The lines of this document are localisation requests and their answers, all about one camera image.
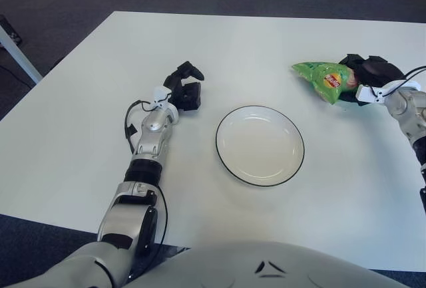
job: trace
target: snack bag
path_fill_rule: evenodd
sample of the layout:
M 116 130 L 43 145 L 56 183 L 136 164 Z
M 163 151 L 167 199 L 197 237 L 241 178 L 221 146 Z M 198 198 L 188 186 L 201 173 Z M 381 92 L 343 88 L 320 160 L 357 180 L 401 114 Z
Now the snack bag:
M 337 63 L 306 62 L 293 65 L 300 76 L 311 82 L 317 93 L 334 104 L 341 92 L 355 91 L 358 87 L 353 70 Z

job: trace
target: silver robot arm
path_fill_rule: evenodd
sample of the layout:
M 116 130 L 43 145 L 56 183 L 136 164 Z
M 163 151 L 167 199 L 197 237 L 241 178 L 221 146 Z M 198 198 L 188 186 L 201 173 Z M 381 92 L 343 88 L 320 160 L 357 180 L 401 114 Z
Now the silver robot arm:
M 426 92 L 420 91 L 420 84 L 395 80 L 381 88 L 360 85 L 356 96 L 360 101 L 386 106 L 414 149 L 426 182 Z M 420 197 L 426 212 L 426 187 L 420 189 Z
M 189 62 L 178 67 L 154 89 L 154 102 L 141 126 L 124 182 L 120 183 L 99 227 L 97 242 L 76 250 L 46 273 L 12 285 L 26 287 L 119 288 L 127 279 L 135 255 L 148 255 L 154 245 L 158 212 L 155 208 L 161 171 L 178 110 L 200 106 L 200 83 L 181 80 L 202 73 Z

